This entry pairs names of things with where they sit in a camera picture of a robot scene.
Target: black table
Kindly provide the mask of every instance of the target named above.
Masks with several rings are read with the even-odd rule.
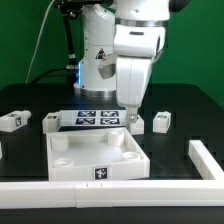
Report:
[[[0,115],[29,110],[29,124],[12,133],[0,132],[3,158],[0,181],[48,180],[42,120],[59,110],[120,109],[116,99],[73,94],[62,84],[10,85],[0,91]],[[167,134],[152,132],[159,111],[172,113]],[[140,114],[144,136],[136,141],[151,160],[149,179],[201,179],[188,157],[189,140],[201,140],[224,166],[224,111],[200,89],[185,84],[151,85]],[[222,223],[222,207],[63,208],[0,210],[0,223]]]

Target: open box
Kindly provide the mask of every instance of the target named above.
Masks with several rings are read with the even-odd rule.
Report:
[[[47,134],[50,181],[149,177],[150,161],[126,128]]]

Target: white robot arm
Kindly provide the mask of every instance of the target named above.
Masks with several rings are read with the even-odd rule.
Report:
[[[116,6],[117,101],[126,108],[126,122],[135,123],[153,61],[164,46],[169,0],[120,0]]]

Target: green wall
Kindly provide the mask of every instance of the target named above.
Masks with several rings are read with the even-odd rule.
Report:
[[[0,88],[25,83],[37,35],[50,0],[1,0]],[[166,47],[155,64],[153,83],[189,83],[200,87],[224,108],[224,1],[192,0],[168,23]],[[82,54],[81,21],[72,22],[77,55]],[[67,64],[60,12],[52,9],[31,77]]]

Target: white border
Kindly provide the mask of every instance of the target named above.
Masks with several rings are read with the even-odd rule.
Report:
[[[212,161],[205,170],[213,180],[0,183],[0,208],[224,206],[223,172],[200,141],[190,141],[192,150]]]

